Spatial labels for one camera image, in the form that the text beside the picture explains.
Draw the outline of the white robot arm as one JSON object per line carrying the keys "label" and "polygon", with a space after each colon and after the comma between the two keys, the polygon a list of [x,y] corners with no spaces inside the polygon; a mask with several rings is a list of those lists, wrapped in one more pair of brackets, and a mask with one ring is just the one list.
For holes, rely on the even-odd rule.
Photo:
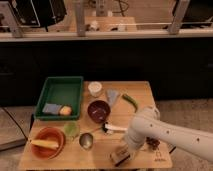
{"label": "white robot arm", "polygon": [[160,120],[156,107],[137,111],[129,122],[124,142],[132,150],[140,149],[147,137],[170,143],[213,163],[213,133],[168,124]]}

